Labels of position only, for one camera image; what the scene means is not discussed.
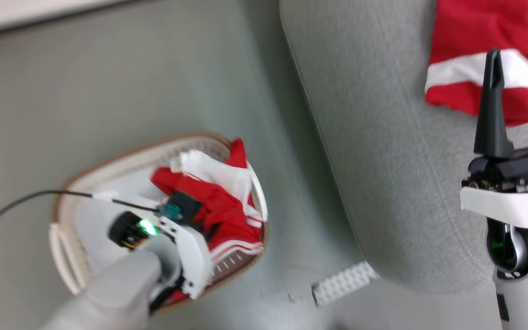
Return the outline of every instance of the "gray fabric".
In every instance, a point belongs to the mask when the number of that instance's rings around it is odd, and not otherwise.
[[[476,119],[424,101],[435,0],[283,0],[281,18],[358,244],[428,292],[492,278],[481,217],[461,212]],[[528,125],[509,130],[528,144]]]

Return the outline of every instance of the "floor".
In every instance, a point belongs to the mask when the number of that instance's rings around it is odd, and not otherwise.
[[[434,297],[379,281],[315,307],[312,282],[363,254],[276,1],[141,0],[0,33],[0,204],[197,130],[244,139],[269,205],[270,245],[241,278],[150,329],[499,329],[492,288]],[[69,298],[48,248],[51,202],[0,222],[0,330],[36,329]]]

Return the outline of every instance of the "clothing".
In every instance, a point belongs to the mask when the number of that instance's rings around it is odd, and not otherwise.
[[[258,254],[264,250],[260,239],[263,220],[253,207],[242,140],[232,142],[225,163],[191,150],[172,165],[157,169],[151,181],[168,195],[179,190],[203,203],[194,221],[203,224],[203,234],[217,226],[208,242],[213,263],[234,251]]]
[[[492,48],[501,50],[506,123],[527,123],[528,0],[438,0],[425,100],[477,116]]]

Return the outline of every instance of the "white cloth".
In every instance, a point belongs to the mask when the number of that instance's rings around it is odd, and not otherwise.
[[[249,169],[241,169],[224,164],[199,150],[181,153],[180,157],[170,161],[170,170],[186,176],[217,184],[242,203],[243,213],[256,221],[262,221],[262,215],[248,204],[252,191],[252,179]]]

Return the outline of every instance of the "white plastic mount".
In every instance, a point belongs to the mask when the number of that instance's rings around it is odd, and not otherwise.
[[[188,226],[181,226],[167,217],[161,217],[159,227],[174,237],[178,257],[182,263],[182,276],[185,282],[182,291],[191,299],[203,293],[211,277],[211,254],[200,232]]]
[[[491,192],[464,187],[460,200],[462,209],[515,227],[528,228],[528,193]]]

